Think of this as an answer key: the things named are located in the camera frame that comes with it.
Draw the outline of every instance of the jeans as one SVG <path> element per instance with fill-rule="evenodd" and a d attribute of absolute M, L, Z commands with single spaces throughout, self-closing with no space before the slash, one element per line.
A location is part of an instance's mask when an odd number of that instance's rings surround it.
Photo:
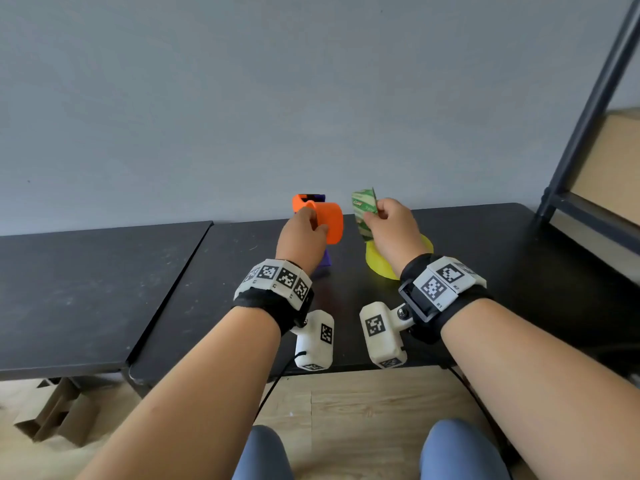
<path fill-rule="evenodd" d="M 420 455 L 420 480 L 509 480 L 498 450 L 478 428 L 460 419 L 438 421 Z M 293 480 L 278 434 L 254 426 L 233 480 Z"/>

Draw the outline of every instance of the person's left arm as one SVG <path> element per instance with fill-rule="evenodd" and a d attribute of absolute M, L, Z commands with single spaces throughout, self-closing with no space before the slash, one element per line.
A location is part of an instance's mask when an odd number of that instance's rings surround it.
<path fill-rule="evenodd" d="M 307 275 L 326 246 L 326 227 L 301 209 L 284 226 L 276 259 Z M 280 328 L 260 308 L 236 306 L 140 402 L 79 480 L 229 479 L 269 371 Z"/>

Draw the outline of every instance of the person's right arm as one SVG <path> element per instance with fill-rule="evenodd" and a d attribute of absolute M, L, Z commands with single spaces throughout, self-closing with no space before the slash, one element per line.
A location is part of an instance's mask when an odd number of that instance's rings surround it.
<path fill-rule="evenodd" d="M 409 209 L 378 206 L 365 220 L 399 276 L 426 250 Z M 629 382 L 489 299 L 462 308 L 442 340 L 541 480 L 640 478 L 640 390 Z"/>

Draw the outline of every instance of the person's right hand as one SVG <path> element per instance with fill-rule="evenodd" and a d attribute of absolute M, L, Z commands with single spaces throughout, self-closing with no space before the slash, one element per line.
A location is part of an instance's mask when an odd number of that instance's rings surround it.
<path fill-rule="evenodd" d="M 411 210 L 395 199 L 379 200 L 378 215 L 365 212 L 364 222 L 371 229 L 380 254 L 389 262 L 396 276 L 400 276 L 412 259 L 428 252 Z"/>

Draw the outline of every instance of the hand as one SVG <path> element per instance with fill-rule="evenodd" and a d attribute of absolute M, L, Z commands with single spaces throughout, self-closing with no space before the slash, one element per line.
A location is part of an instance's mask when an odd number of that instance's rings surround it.
<path fill-rule="evenodd" d="M 378 215 L 365 212 L 364 222 L 371 229 L 380 254 L 389 262 L 396 276 L 400 276 L 413 258 L 428 252 L 411 210 L 395 199 L 379 200 Z"/>
<path fill-rule="evenodd" d="M 315 210 L 303 207 L 284 224 L 276 259 L 292 261 L 310 276 L 322 261 L 328 231 L 326 224 L 317 225 Z"/>

